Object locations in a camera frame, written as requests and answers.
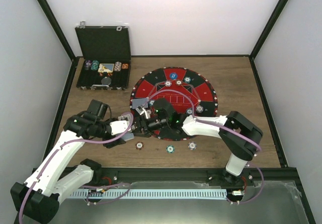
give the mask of wooden floor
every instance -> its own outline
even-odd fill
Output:
[[[82,63],[81,59],[70,89],[59,134],[68,117],[86,110],[92,99],[109,104],[113,116],[119,116],[129,111],[130,93],[140,77],[160,67],[181,66],[202,74],[213,85],[218,96],[217,116],[227,115],[232,110],[239,111],[264,132],[260,143],[263,151],[254,158],[253,162],[259,167],[280,167],[247,57],[135,57],[132,59],[129,89],[125,91],[76,88]],[[141,151],[135,148],[138,141],[144,142],[144,148]],[[111,149],[86,143],[72,158],[69,166],[77,165],[86,158],[97,161],[104,167],[222,168],[225,166],[230,151],[221,139],[198,136],[193,141],[198,145],[194,151],[188,149],[189,140],[169,142],[154,137],[137,137]],[[166,151],[169,144],[176,149],[173,154]]]

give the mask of case lid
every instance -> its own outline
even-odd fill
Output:
[[[128,27],[86,26],[75,30],[85,59],[131,59]]]

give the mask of black metal frame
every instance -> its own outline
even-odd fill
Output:
[[[53,128],[50,134],[50,138],[47,144],[47,148],[44,154],[44,157],[48,155],[51,151],[52,147],[54,146],[54,142],[58,133],[59,124],[64,112],[64,108],[67,102],[68,94],[70,91],[71,83],[73,81],[73,77],[76,71],[76,67],[78,64],[79,57],[75,57],[69,43],[67,42],[53,12],[51,11],[49,4],[46,0],[38,0],[41,8],[43,9],[44,13],[46,14],[50,24],[52,25],[54,31],[56,32],[61,44],[63,45],[64,49],[66,50],[68,56],[72,60],[72,65],[68,74],[68,79],[59,103],[58,111],[55,117],[55,121],[53,124]],[[313,214],[311,212],[310,206],[306,199],[305,192],[302,187],[301,180],[299,178],[298,172],[296,168],[290,168],[287,165],[287,160],[272,118],[271,111],[269,109],[269,105],[267,99],[265,97],[265,93],[258,76],[256,66],[254,63],[254,59],[256,58],[258,52],[260,51],[261,47],[263,46],[266,38],[268,37],[270,31],[272,30],[274,24],[276,23],[279,15],[281,14],[282,10],[284,9],[288,0],[279,0],[272,15],[270,16],[263,32],[261,33],[254,49],[252,50],[250,55],[154,55],[154,56],[134,56],[134,57],[249,57],[250,64],[254,73],[254,77],[256,80],[256,84],[258,87],[258,91],[261,96],[261,100],[264,106],[265,114],[269,123],[269,127],[272,133],[273,141],[276,147],[276,152],[279,158],[279,162],[281,167],[286,168],[261,168],[264,178],[266,180],[276,180],[276,181],[294,181],[296,184],[297,189],[302,193],[301,201],[303,203],[305,213],[309,220],[310,224],[315,224],[315,220]],[[63,175],[72,171],[72,168],[66,168]],[[118,181],[126,181],[126,182],[136,182],[136,181],[206,181],[210,175],[216,173],[222,173],[223,169],[133,169],[133,168],[103,168],[103,172],[110,176],[117,176]],[[261,177],[256,169],[247,169],[247,174],[251,174],[253,176],[253,180],[260,180]],[[213,182],[213,185],[222,185],[223,187],[231,187],[225,186],[221,182]],[[15,220],[15,224],[18,224],[18,215]]]

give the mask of gray floor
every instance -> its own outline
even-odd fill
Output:
[[[292,183],[266,182],[257,200],[240,206],[222,200],[119,200],[87,206],[83,200],[68,199],[50,224],[306,224],[299,197]]]

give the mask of white vent strip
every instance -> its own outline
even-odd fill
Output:
[[[113,189],[102,193],[94,193],[89,199],[114,199],[126,190]],[[69,199],[84,199],[88,196],[89,189],[78,189],[70,195]],[[122,199],[211,199],[226,200],[227,191],[219,189],[178,189],[178,190],[130,190]]]

